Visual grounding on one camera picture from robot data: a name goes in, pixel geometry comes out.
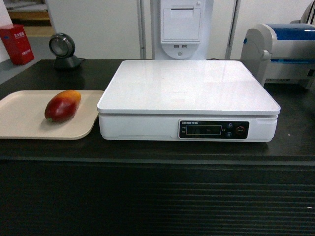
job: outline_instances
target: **black cabinet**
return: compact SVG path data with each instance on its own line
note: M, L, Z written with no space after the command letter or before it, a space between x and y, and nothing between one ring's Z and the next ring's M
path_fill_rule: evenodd
M2 162L1 235L313 235L307 166Z

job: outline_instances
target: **printer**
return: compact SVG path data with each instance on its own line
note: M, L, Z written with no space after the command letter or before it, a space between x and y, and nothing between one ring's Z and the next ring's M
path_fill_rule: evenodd
M246 33L241 62L261 85L300 84L315 77L315 27L309 24L257 24Z

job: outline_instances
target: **white wall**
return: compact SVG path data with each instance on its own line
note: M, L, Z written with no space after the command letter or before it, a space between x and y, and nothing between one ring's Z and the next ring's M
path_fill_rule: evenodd
M137 0L46 0L55 32L88 59L140 58Z
M240 0L231 59L240 59L247 30L257 23L288 24L300 20L312 0Z
M4 5L3 0L0 0L0 27L11 24L11 18ZM6 51L2 40L0 40L0 63L10 59L8 52Z
M225 59L236 0L214 0L208 58ZM239 0L231 59L256 23L300 19L312 0ZM56 32L69 34L76 55L89 59L139 59L137 0L46 0ZM147 58L152 58L150 0L143 0Z

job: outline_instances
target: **mango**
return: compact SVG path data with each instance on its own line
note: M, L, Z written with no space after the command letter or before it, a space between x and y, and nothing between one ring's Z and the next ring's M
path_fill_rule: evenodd
M81 101L81 94L74 90L58 93L47 104L45 118L49 122L64 122L74 117Z

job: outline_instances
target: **digital scale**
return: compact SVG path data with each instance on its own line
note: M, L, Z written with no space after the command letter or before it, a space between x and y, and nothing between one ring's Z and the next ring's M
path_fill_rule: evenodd
M280 106L239 61L126 60L98 105L109 140L267 142Z

